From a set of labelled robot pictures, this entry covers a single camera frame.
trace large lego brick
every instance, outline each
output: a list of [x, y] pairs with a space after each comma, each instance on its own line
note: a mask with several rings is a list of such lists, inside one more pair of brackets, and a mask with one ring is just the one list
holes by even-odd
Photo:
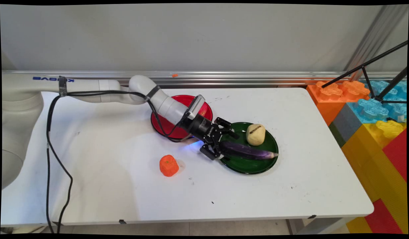
[[379, 199], [373, 204], [374, 212], [365, 217], [371, 231], [373, 233], [402, 234], [402, 230], [394, 221], [383, 201]]
[[364, 217], [357, 217], [349, 221], [346, 226], [350, 233], [373, 233]]
[[356, 102], [368, 99], [369, 90], [360, 82], [344, 82], [341, 85], [333, 83], [322, 88], [326, 82], [318, 81], [315, 85], [306, 87], [316, 104], [322, 118], [330, 125], [346, 102]]
[[338, 132], [338, 129], [336, 127], [336, 125], [333, 123], [330, 124], [330, 126], [328, 127], [331, 131], [331, 133], [333, 134], [334, 138], [336, 139], [339, 147], [342, 147], [346, 141], [344, 141], [344, 139], [341, 137], [340, 132]]
[[384, 154], [396, 168], [397, 172], [406, 178], [406, 129], [394, 138], [386, 147], [383, 148]]
[[309, 92], [309, 95], [318, 108], [319, 113], [321, 114], [325, 123], [330, 125], [334, 118], [336, 118], [338, 112], [340, 112], [341, 108], [344, 106], [345, 102], [342, 100], [321, 100], [318, 97], [314, 86], [307, 86], [306, 90]]
[[[389, 85], [388, 82], [380, 80], [371, 80], [370, 82], [375, 95], [379, 95]], [[400, 81], [383, 99], [389, 101], [406, 101], [406, 87], [407, 81]], [[390, 118], [398, 122], [403, 122], [402, 120], [406, 119], [406, 104], [384, 103], [383, 107], [389, 110], [388, 115]]]
[[374, 124], [379, 120], [386, 121], [389, 117], [389, 110], [384, 108], [381, 102], [374, 99], [358, 100], [346, 104], [361, 124]]
[[[389, 85], [388, 82], [383, 80], [370, 80], [370, 83], [375, 95], [379, 95]], [[403, 100], [406, 100], [406, 87], [407, 81], [401, 80], [385, 95], [384, 98], [402, 98]]]
[[358, 151], [354, 151], [351, 148], [350, 141], [346, 142], [341, 150], [344, 153], [344, 156], [348, 160], [350, 166], [352, 167], [353, 171], [355, 172], [356, 176], [358, 177], [359, 182], [361, 183], [362, 187], [364, 188], [365, 192], [367, 193], [368, 197], [370, 198], [371, 202], [375, 202], [380, 199], [380, 196], [375, 191], [373, 185], [369, 181], [368, 177], [365, 175], [365, 172], [362, 170], [359, 162], [362, 161], [361, 154]]
[[403, 233], [408, 233], [407, 183], [383, 151], [362, 166], [371, 185]]
[[333, 120], [333, 123], [336, 125], [338, 133], [340, 133], [345, 142], [347, 142], [362, 125], [348, 104], [342, 107], [341, 111]]
[[378, 121], [362, 124], [347, 141], [353, 151], [359, 152], [359, 165], [364, 165], [403, 131], [403, 126], [394, 121]]

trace white table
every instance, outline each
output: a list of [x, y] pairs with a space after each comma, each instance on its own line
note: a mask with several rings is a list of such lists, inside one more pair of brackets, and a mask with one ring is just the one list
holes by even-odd
[[[74, 179], [62, 224], [115, 224], [121, 219], [126, 223], [301, 219], [311, 215], [354, 218], [373, 212], [370, 199], [306, 90], [165, 92], [171, 96], [202, 94], [213, 110], [213, 119], [263, 124], [279, 146], [277, 163], [262, 174], [239, 174], [200, 153], [203, 143], [196, 139], [173, 143], [157, 134], [151, 127], [148, 104], [93, 104], [64, 97], [56, 105], [51, 129], [51, 142]], [[34, 127], [24, 166], [2, 191], [1, 226], [46, 224], [45, 125], [56, 95], [43, 93], [44, 110]], [[173, 177], [159, 171], [159, 160], [167, 154], [181, 165]], [[51, 221], [58, 221], [68, 185], [68, 177], [51, 156]]]

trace velcro strap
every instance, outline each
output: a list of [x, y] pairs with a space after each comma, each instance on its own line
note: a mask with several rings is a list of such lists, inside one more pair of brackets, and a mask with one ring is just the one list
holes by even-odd
[[60, 97], [67, 96], [67, 79], [66, 77], [59, 76], [58, 87], [60, 89]]
[[155, 86], [146, 96], [145, 96], [145, 101], [149, 101], [153, 95], [160, 90], [159, 86]]

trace table leg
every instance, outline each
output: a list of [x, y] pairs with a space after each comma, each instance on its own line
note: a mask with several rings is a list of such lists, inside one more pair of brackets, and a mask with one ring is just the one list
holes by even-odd
[[288, 219], [287, 225], [291, 235], [329, 234], [353, 219], [355, 218], [315, 218], [306, 226], [304, 225], [302, 219]]

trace toy carrot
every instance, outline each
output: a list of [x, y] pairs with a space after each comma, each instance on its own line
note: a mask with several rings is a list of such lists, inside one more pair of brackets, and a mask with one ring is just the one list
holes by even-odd
[[178, 170], [179, 167], [173, 156], [166, 155], [160, 159], [160, 172], [162, 172], [166, 177], [172, 177]]

